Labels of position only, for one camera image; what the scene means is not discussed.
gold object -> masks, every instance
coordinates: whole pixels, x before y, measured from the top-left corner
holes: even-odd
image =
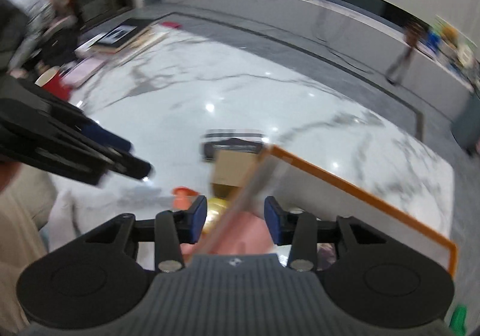
[[[457,45],[458,31],[452,26],[443,26],[441,36],[443,40],[452,42],[454,46]]]
[[[220,198],[208,199],[207,203],[207,218],[203,225],[202,233],[208,234],[213,229],[223,213],[228,209],[229,203]]]

colorful items on shelf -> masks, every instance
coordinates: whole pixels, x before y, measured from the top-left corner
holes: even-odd
[[[426,46],[433,50],[438,62],[447,68],[464,72],[474,66],[477,46],[439,16],[430,27]]]

white marble surface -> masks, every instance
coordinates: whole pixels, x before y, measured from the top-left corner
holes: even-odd
[[[250,128],[450,234],[454,174],[447,162],[344,95],[246,51],[171,30],[133,61],[101,70],[71,102],[130,140],[156,171],[145,183],[109,174],[99,188],[54,177],[58,189],[72,191],[82,232],[123,212],[153,218],[159,199],[177,186],[210,196],[202,135]]]
[[[238,16],[286,30],[380,74],[404,53],[397,30],[354,10],[324,0],[162,0]],[[402,86],[450,120],[464,109],[470,84],[419,51],[405,70]]]

person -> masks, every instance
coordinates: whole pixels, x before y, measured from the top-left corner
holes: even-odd
[[[424,32],[425,31],[423,30],[422,26],[420,26],[417,22],[410,22],[406,27],[404,39],[408,47],[385,73],[385,77],[390,84],[397,85],[402,82],[407,72],[407,68],[410,65],[415,49],[417,48],[417,44]]]
[[[18,162],[0,163],[0,192],[21,169]],[[28,325],[16,296],[23,269],[46,255],[45,246],[30,215],[22,208],[0,205],[0,335],[10,336]]]
[[[25,38],[10,59],[8,71],[17,71],[28,60],[37,47],[42,33],[47,30],[55,18],[55,9],[49,0],[7,0],[27,15],[29,22]]]

